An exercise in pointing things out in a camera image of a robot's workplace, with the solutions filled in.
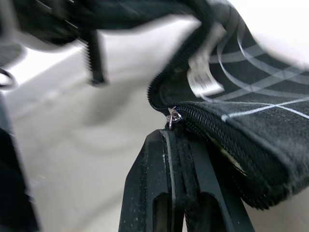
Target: white floor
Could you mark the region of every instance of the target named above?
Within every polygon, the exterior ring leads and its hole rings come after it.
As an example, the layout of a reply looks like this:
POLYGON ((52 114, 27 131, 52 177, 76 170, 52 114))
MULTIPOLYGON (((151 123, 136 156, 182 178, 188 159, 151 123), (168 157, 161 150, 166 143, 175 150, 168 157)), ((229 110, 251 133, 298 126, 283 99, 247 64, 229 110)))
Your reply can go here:
MULTIPOLYGON (((309 63, 306 1, 232 2, 268 50, 309 63)), ((8 110, 45 232, 118 230, 126 174, 146 135, 165 123, 147 102, 147 85, 179 36, 197 25, 169 19, 152 29, 104 33, 111 84, 102 88, 87 84, 80 44, 43 53, 25 39, 23 59, 8 67, 20 84, 5 92, 8 110)), ((247 210, 257 232, 307 232, 309 189, 269 211, 247 210)))

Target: black plaid fabric bag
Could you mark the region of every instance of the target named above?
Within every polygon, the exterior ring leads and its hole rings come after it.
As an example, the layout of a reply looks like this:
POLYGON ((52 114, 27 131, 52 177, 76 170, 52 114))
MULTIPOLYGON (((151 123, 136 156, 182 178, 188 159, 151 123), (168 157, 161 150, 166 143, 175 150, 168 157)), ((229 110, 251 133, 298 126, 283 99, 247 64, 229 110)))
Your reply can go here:
POLYGON ((263 51, 231 5, 191 8, 202 24, 152 81, 149 102, 219 147, 243 200, 268 209, 309 184, 309 72, 263 51))

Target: label tag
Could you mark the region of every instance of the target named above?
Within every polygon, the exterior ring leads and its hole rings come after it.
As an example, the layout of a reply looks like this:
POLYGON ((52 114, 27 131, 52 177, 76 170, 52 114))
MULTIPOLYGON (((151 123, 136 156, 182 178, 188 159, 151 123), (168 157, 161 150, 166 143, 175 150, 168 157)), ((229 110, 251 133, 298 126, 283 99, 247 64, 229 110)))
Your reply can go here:
POLYGON ((221 24, 215 23, 204 44, 189 60, 188 83, 197 98, 210 96, 224 91, 209 69, 209 57, 217 43, 226 33, 221 24))

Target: metal zipper slider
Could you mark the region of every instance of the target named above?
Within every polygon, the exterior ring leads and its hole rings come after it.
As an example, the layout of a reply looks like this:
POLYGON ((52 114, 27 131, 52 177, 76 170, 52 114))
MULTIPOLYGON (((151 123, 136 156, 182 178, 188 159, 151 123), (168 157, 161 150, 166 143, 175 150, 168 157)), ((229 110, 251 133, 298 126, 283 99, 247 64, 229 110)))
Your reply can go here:
POLYGON ((181 114, 176 110, 176 107, 173 107, 172 109, 169 108, 169 115, 166 117, 167 123, 169 124, 169 129, 173 129, 173 123, 177 123, 183 119, 181 114))

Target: black object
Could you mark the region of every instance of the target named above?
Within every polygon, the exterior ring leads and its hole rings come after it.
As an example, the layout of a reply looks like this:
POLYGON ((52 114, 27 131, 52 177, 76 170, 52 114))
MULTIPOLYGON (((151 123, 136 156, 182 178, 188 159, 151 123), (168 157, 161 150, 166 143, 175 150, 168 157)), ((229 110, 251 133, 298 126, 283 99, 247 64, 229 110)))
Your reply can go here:
POLYGON ((12 39, 13 12, 6 0, 0 2, 0 67, 3 67, 19 57, 23 50, 21 45, 12 39))
POLYGON ((88 45, 92 82, 100 86, 106 80, 96 30, 131 29, 169 14, 187 15, 194 14, 194 11, 177 1, 75 0, 68 1, 67 14, 68 21, 78 27, 81 38, 88 45))
POLYGON ((38 231, 10 133, 10 123, 0 95, 0 231, 38 231))
MULTIPOLYGON (((190 59, 210 35, 202 21, 150 84, 149 102, 166 116, 176 107, 188 130, 223 150, 243 200, 268 209, 309 185, 308 72, 265 53, 231 5, 201 11, 214 15, 208 28, 216 24, 225 32, 204 54, 202 70, 224 91, 196 96, 188 82, 188 72, 200 71, 190 67, 190 59)), ((207 88, 207 81, 196 83, 207 88)))
POLYGON ((53 15, 50 1, 13 0, 13 5, 22 32, 55 45, 64 45, 77 39, 76 28, 53 15))
POLYGON ((215 172, 204 142, 179 130, 147 136, 126 178, 119 232, 181 232, 184 215, 189 232, 253 232, 224 161, 215 172))

